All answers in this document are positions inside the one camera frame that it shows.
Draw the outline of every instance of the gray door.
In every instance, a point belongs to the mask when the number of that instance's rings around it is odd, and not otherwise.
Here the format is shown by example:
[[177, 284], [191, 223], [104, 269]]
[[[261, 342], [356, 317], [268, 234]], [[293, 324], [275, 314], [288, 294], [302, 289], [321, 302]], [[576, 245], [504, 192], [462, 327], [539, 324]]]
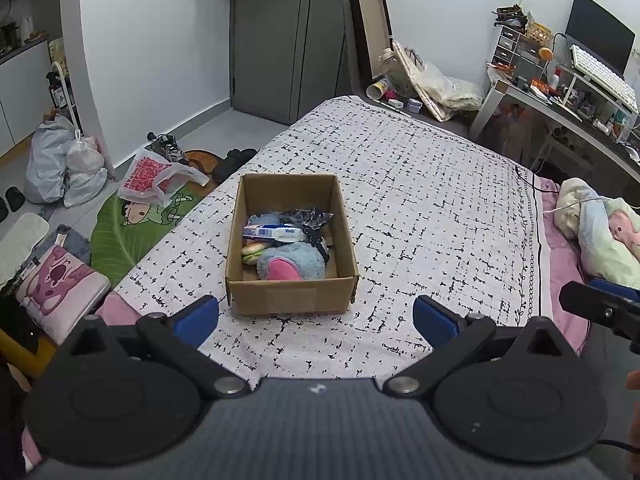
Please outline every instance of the gray door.
[[232, 0], [232, 105], [291, 124], [350, 91], [343, 0]]

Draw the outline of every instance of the pink cartoon character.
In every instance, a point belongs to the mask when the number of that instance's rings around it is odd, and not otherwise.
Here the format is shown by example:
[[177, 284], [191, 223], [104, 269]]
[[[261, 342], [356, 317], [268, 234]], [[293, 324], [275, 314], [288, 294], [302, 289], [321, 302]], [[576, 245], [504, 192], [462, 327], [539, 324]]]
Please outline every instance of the pink cartoon character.
[[624, 211], [616, 211], [609, 217], [609, 231], [614, 240], [625, 244], [630, 251], [632, 246], [640, 246], [640, 233], [634, 230], [631, 218]]
[[95, 271], [68, 257], [60, 246], [53, 246], [49, 256], [27, 285], [25, 299], [31, 300], [47, 316], [62, 303], [69, 291]]

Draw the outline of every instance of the yellow basket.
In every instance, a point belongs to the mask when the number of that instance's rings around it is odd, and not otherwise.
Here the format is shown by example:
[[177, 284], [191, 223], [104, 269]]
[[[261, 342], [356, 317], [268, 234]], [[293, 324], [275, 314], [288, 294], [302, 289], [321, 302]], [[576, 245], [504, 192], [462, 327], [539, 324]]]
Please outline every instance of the yellow basket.
[[536, 41], [542, 46], [546, 46], [553, 37], [553, 33], [544, 25], [529, 22], [529, 25], [527, 25], [526, 37], [530, 40]]

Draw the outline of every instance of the monitor screen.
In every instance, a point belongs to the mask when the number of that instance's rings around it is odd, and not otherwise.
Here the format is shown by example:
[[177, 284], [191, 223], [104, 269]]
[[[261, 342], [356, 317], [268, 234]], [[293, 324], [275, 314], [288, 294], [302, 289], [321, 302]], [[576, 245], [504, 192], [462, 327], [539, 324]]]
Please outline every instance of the monitor screen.
[[622, 75], [636, 35], [593, 0], [574, 0], [566, 33]]

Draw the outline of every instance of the gray ribbed surface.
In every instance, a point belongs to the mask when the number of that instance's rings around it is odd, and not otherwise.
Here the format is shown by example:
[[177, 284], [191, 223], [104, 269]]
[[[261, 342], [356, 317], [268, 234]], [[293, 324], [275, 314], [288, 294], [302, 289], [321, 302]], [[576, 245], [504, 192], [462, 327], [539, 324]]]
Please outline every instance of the gray ribbed surface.
[[[318, 384], [325, 390], [313, 393]], [[53, 460], [34, 480], [554, 479], [602, 480], [587, 459], [547, 468], [495, 465], [444, 439], [418, 402], [384, 396], [371, 380], [265, 379], [243, 399], [220, 400], [180, 446], [117, 470]]]

